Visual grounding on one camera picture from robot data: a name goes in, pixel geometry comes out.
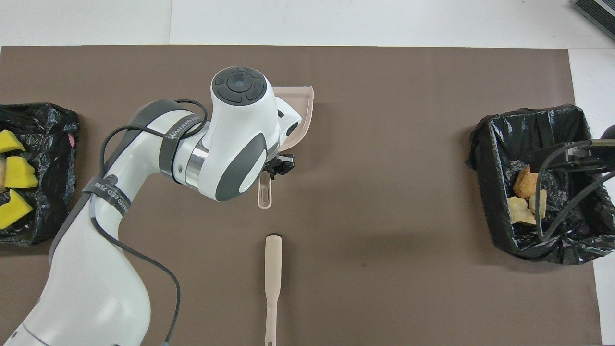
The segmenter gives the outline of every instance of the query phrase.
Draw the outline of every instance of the yellow foam piece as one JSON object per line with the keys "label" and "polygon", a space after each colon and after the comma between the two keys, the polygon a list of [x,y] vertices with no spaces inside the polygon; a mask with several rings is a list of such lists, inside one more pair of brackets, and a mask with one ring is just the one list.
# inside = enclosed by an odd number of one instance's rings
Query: yellow foam piece
{"label": "yellow foam piece", "polygon": [[0,131],[0,153],[5,153],[11,150],[25,151],[23,145],[17,140],[15,134],[9,130]]}
{"label": "yellow foam piece", "polygon": [[9,196],[10,201],[0,206],[0,230],[11,226],[33,210],[15,190],[9,190]]}
{"label": "yellow foam piece", "polygon": [[34,176],[34,167],[30,166],[21,156],[6,158],[6,176],[4,187],[29,188],[38,186],[38,179]]}

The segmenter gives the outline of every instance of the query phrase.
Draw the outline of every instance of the white tile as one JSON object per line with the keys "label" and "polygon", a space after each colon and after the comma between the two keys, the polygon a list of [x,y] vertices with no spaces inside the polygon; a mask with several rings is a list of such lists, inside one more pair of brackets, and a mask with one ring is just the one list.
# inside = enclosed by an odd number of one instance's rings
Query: white tile
{"label": "white tile", "polygon": [[174,0],[170,43],[615,48],[570,0]]}
{"label": "white tile", "polygon": [[[571,49],[574,99],[583,108],[594,137],[615,124],[615,49]],[[615,181],[606,184],[615,196]],[[615,254],[593,261],[602,343],[615,344]]]}
{"label": "white tile", "polygon": [[172,0],[0,0],[0,46],[167,44]]}

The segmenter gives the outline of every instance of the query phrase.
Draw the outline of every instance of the brown table surface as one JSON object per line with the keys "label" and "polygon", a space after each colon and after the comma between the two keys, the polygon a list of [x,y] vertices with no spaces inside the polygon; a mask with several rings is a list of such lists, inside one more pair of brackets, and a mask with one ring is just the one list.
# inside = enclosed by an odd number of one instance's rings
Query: brown table surface
{"label": "brown table surface", "polygon": [[[464,164],[482,117],[574,103],[565,50],[3,47],[0,103],[49,101],[80,114],[81,189],[109,131],[156,99],[211,110],[211,78],[231,65],[273,85],[313,86],[312,125],[267,211],[255,190],[216,203],[161,175],[143,186],[120,237],[182,284],[172,344],[263,344],[264,239],[273,231],[284,237],[279,345],[600,343],[592,265],[496,249]],[[48,248],[0,246],[0,342],[41,293]],[[152,302],[143,345],[159,345],[174,288],[130,260]]]}

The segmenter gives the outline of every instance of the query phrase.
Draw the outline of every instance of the white robotic arm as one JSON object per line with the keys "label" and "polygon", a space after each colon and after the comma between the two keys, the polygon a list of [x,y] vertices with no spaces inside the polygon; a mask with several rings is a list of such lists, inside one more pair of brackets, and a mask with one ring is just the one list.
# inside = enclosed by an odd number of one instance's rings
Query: white robotic arm
{"label": "white robotic arm", "polygon": [[280,159],[279,148],[301,116],[275,97],[260,72],[226,68],[210,90],[212,120],[205,124],[171,100],[136,113],[130,125],[154,134],[129,130],[104,174],[88,184],[54,240],[39,301],[5,346],[140,345],[150,319],[147,290],[97,227],[117,239],[130,201],[153,173],[226,201],[246,192],[263,169],[284,174],[292,168],[292,157]]}

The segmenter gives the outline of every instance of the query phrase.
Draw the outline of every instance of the black plastic bag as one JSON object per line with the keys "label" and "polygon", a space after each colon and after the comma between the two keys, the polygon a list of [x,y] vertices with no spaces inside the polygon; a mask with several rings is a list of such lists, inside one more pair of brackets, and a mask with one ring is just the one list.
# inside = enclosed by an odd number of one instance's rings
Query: black plastic bag
{"label": "black plastic bag", "polygon": [[[507,198],[529,164],[532,152],[562,142],[591,139],[583,111],[574,105],[544,110],[519,109],[483,118],[470,135],[472,148],[466,164],[477,172],[480,194],[493,244],[530,261],[577,265],[615,249],[615,208],[600,187],[575,207],[558,226],[554,237],[541,241],[536,227],[511,224]],[[595,177],[583,172],[547,171],[547,229],[563,206]]]}
{"label": "black plastic bag", "polygon": [[[74,160],[79,119],[71,110],[51,103],[0,105],[0,131],[10,130],[34,167],[38,187],[15,189],[33,211],[0,230],[0,243],[36,244],[53,238],[68,215],[75,188]],[[9,202],[9,191],[0,193],[0,204]]]}

